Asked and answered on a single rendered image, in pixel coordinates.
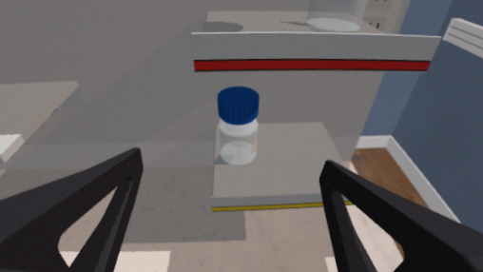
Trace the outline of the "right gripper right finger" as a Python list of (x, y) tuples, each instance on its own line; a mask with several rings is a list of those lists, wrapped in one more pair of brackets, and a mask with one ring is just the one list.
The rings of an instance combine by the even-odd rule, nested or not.
[(394, 272), (483, 272), (482, 233), (331, 160), (319, 185), (338, 272), (377, 272), (342, 195), (401, 245), (404, 260)]

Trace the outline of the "blue-capped clear bottle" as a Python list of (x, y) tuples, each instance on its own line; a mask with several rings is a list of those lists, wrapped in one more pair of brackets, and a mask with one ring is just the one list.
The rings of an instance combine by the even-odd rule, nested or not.
[(228, 87), (218, 94), (220, 150), (229, 165), (248, 165), (257, 155), (259, 94), (249, 87)]

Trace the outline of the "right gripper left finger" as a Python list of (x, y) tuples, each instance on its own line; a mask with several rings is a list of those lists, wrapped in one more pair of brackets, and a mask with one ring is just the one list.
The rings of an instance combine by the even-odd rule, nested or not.
[[(141, 150), (0, 200), (0, 269), (114, 272), (143, 174)], [(117, 187), (87, 242), (68, 267), (62, 234)]]

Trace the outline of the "clear bottle with yellow cap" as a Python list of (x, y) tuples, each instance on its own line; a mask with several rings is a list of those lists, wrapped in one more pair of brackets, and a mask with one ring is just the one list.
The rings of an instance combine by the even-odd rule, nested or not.
[(367, 0), (310, 0), (307, 26), (315, 32), (357, 33)]

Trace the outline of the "grey wall panel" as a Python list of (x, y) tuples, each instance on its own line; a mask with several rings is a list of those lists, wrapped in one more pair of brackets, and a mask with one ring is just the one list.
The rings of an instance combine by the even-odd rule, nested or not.
[(195, 73), (209, 11), (310, 0), (0, 0), (0, 85), (79, 87), (0, 170), (86, 169), (133, 147), (144, 167), (214, 165), (218, 94), (250, 87), (258, 124), (323, 123), (351, 161), (384, 72)]

